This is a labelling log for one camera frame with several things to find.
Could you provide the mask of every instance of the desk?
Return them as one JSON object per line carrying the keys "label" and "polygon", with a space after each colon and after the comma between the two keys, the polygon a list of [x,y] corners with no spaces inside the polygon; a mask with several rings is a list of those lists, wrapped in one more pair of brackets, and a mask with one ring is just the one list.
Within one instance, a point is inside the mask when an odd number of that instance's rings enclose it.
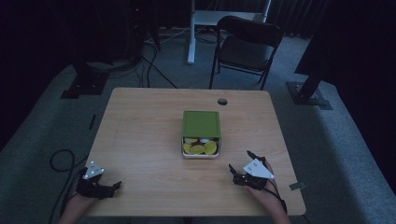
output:
{"label": "desk", "polygon": [[207,11],[195,10],[195,0],[191,0],[191,36],[189,46],[189,58],[187,63],[195,62],[195,25],[212,25],[218,24],[218,21],[225,16],[237,16],[252,21],[265,21],[271,0],[266,0],[262,13],[250,12],[231,12],[231,11]]}
{"label": "desk", "polygon": [[[219,98],[228,104],[219,105]],[[183,159],[184,110],[219,111],[216,159]],[[102,185],[122,185],[88,216],[264,216],[229,171],[230,163],[243,172],[251,162],[247,149],[271,163],[289,215],[302,215],[304,201],[289,187],[297,180],[268,92],[116,88],[88,162],[105,168]]]}

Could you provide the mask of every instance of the chair backrest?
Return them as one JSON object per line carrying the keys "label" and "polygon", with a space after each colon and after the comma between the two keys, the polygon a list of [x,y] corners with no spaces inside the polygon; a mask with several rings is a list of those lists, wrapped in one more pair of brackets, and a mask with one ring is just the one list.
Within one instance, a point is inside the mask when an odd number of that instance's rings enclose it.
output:
{"label": "chair backrest", "polygon": [[247,42],[264,44],[277,48],[283,37],[283,31],[279,27],[266,22],[250,21],[235,16],[225,16],[218,22],[219,30],[237,36]]}

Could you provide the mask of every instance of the food container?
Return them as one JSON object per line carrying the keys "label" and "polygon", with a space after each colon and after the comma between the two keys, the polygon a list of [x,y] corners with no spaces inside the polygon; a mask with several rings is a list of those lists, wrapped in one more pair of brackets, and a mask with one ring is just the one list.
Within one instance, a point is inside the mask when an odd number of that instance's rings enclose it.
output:
{"label": "food container", "polygon": [[184,111],[181,153],[186,159],[215,159],[220,153],[219,112]]}

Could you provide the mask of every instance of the green lid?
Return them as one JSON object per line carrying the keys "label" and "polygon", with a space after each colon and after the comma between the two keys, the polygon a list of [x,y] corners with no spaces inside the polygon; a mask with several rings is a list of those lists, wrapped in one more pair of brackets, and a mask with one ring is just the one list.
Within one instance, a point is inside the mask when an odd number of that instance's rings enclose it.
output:
{"label": "green lid", "polygon": [[183,137],[220,138],[219,112],[184,111]]}

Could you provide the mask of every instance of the chair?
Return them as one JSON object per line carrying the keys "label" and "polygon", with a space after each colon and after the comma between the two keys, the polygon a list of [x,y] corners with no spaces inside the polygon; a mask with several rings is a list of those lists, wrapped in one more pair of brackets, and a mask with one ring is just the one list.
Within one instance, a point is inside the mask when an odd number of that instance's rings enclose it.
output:
{"label": "chair", "polygon": [[[222,44],[220,30],[230,34]],[[217,24],[217,35],[209,89],[212,89],[217,63],[218,73],[221,67],[227,67],[261,76],[258,83],[262,83],[262,90],[283,32],[270,23],[225,16]]]}

